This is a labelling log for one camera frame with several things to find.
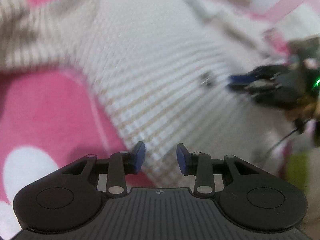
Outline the beige white houndstooth cardigan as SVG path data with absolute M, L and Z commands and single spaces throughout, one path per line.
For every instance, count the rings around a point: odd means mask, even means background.
M 175 149 L 255 161 L 291 131 L 280 111 L 231 93 L 230 74 L 261 63 L 225 46 L 182 0 L 1 0 L 1 71 L 70 66 L 87 77 L 126 147 L 146 144 L 160 187 L 192 187 Z

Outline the green fuzzy cloth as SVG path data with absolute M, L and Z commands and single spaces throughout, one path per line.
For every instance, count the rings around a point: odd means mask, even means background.
M 300 189 L 306 191 L 309 183 L 309 155 L 301 152 L 290 155 L 286 162 L 285 179 Z

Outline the pink floral fleece blanket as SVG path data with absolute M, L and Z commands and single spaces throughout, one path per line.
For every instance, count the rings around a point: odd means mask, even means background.
M 74 149 L 133 144 L 135 125 L 103 113 L 96 79 L 117 63 L 116 31 L 145 0 L 1 0 L 1 239 L 21 230 L 16 193 L 67 161 Z

